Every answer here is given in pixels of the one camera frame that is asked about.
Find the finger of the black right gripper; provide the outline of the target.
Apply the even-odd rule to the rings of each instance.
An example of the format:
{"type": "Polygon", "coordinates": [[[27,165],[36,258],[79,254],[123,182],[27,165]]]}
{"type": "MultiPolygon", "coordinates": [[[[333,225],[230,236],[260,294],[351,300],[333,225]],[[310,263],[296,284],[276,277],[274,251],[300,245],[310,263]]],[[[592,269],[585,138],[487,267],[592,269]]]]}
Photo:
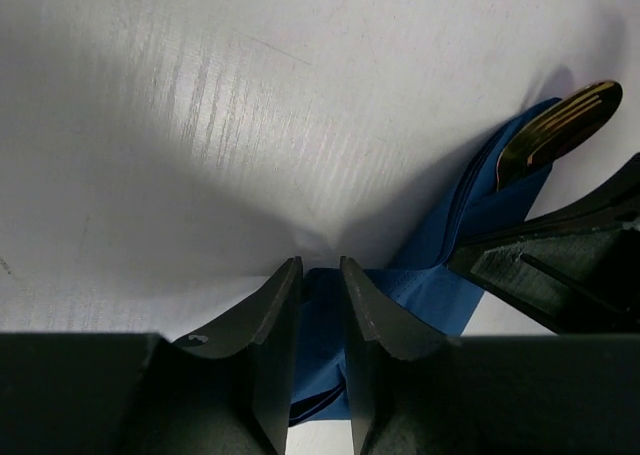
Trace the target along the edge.
{"type": "Polygon", "coordinates": [[[639,158],[582,199],[469,239],[447,262],[555,333],[639,330],[639,158]]]}

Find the gold fork green handle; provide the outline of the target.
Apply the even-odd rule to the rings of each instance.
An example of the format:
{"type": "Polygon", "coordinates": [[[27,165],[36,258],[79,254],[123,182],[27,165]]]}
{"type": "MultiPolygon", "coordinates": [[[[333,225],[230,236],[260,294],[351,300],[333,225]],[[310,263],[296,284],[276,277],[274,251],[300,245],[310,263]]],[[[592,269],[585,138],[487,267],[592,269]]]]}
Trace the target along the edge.
{"type": "Polygon", "coordinates": [[[598,131],[622,99],[613,80],[589,84],[535,116],[506,144],[496,164],[497,190],[564,156],[598,131]]]}

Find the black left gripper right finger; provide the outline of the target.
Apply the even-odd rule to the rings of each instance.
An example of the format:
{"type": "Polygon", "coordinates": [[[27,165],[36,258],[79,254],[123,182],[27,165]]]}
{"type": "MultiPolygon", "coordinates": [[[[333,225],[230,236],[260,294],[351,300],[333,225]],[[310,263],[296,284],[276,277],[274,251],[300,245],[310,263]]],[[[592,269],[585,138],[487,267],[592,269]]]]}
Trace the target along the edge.
{"type": "Polygon", "coordinates": [[[637,336],[448,336],[340,272],[357,453],[638,452],[637,336]]]}

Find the blue paper napkin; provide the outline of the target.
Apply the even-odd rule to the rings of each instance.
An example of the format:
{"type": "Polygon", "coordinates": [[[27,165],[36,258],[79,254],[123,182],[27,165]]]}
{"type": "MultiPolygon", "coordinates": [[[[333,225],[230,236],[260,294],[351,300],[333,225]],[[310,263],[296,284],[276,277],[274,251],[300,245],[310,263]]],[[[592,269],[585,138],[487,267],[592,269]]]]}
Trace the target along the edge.
{"type": "MultiPolygon", "coordinates": [[[[544,167],[499,189],[496,164],[516,133],[558,101],[550,98],[536,104],[487,140],[386,267],[367,270],[379,290],[441,332],[463,332],[484,291],[451,272],[446,263],[457,243],[525,220],[551,169],[544,167]]],[[[350,416],[341,290],[337,269],[315,268],[304,276],[291,426],[350,416]]]]}

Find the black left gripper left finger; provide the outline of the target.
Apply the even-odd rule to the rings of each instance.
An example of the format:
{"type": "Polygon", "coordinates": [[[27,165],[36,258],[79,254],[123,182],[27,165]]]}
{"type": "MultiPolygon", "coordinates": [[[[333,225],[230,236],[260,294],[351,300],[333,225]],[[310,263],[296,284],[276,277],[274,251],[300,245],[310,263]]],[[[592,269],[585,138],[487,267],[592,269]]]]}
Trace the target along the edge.
{"type": "Polygon", "coordinates": [[[155,333],[5,333],[5,454],[281,454],[299,258],[176,341],[155,333]]]}

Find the iridescent rainbow spoon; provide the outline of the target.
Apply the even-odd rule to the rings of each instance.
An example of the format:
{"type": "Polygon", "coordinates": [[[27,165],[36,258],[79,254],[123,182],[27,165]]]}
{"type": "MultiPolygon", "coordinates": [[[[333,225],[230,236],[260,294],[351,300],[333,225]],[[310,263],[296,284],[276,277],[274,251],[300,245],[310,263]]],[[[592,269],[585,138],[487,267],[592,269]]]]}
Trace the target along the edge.
{"type": "Polygon", "coordinates": [[[523,129],[526,167],[546,165],[584,143],[613,117],[622,97],[619,82],[595,82],[537,116],[523,129]]]}

